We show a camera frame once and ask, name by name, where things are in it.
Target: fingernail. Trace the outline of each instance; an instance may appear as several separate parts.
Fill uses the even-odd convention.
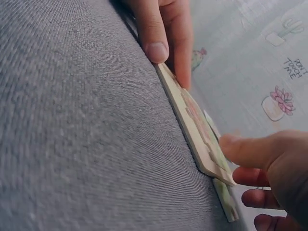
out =
[[[230,144],[238,141],[238,140],[241,140],[242,137],[241,136],[236,136],[236,135],[231,135],[231,134],[227,134],[227,135],[224,135],[222,136],[220,139],[219,139],[219,144],[220,146],[222,147],[227,147],[229,146]]]
[[[147,46],[146,54],[153,63],[162,63],[168,58],[168,51],[161,42],[154,42]]]

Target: cactus illustration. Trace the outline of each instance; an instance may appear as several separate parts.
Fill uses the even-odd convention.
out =
[[[206,55],[206,50],[201,48],[199,51],[193,51],[192,54],[192,71],[194,71],[202,62],[204,56]]]
[[[283,21],[282,26],[284,30],[276,33],[271,33],[267,35],[266,40],[269,41],[274,46],[280,46],[285,42],[284,37],[288,34],[298,34],[304,31],[304,28],[302,27],[303,22],[302,21],[295,21],[292,18],[289,18],[285,21]]]
[[[285,20],[282,23],[282,26],[284,27],[285,30],[279,32],[277,35],[281,38],[286,36],[289,33],[292,34],[298,34],[304,31],[304,28],[301,27],[303,22],[301,21],[294,21],[292,18]]]

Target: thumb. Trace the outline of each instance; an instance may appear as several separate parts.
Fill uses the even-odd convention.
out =
[[[247,139],[227,134],[219,139],[219,144],[225,156],[235,164],[267,171],[290,146],[306,136],[305,132],[296,130],[280,131],[264,138]]]
[[[127,0],[134,12],[143,50],[153,63],[169,56],[169,46],[157,0]]]

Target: patterned fabric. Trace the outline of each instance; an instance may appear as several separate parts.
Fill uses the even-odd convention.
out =
[[[239,231],[107,0],[0,1],[0,230]]]

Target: pink flower illustration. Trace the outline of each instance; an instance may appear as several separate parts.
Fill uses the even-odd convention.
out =
[[[292,101],[292,94],[283,90],[279,90],[278,86],[275,87],[275,91],[270,93],[273,100],[278,103],[280,109],[288,116],[293,115],[292,111],[295,110]]]

